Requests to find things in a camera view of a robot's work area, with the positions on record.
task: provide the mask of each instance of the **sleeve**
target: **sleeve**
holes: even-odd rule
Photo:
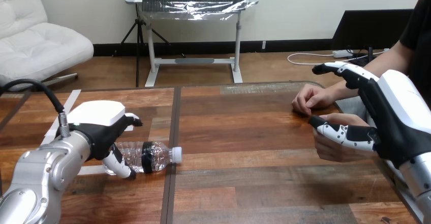
[[[418,0],[409,23],[399,39],[404,46],[412,50],[416,49],[417,40],[422,30],[422,24],[428,13],[430,1],[431,0]]]

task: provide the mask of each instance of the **white wall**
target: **white wall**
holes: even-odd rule
[[[242,40],[330,39],[344,10],[413,8],[417,0],[259,0],[243,12]],[[136,17],[124,0],[42,0],[51,23],[72,28],[94,44],[119,43]],[[235,40],[228,21],[157,20],[170,42]],[[134,31],[127,42],[136,42]]]

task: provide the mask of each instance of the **black shirt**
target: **black shirt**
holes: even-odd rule
[[[408,75],[431,105],[431,0],[419,0],[399,41],[415,51]]]

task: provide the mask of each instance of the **computer monitor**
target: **computer monitor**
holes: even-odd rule
[[[332,38],[333,50],[391,48],[400,38],[413,9],[345,11]]]

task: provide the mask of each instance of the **black baseboard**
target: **black baseboard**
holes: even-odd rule
[[[276,40],[266,41],[262,49],[262,41],[242,41],[241,53],[254,52],[294,52],[330,50],[332,39],[320,40]],[[201,42],[201,43],[154,43],[156,56],[180,54],[229,54],[235,53],[235,42]],[[139,50],[140,55],[148,56],[148,44]],[[95,44],[94,56],[135,56],[136,43]]]

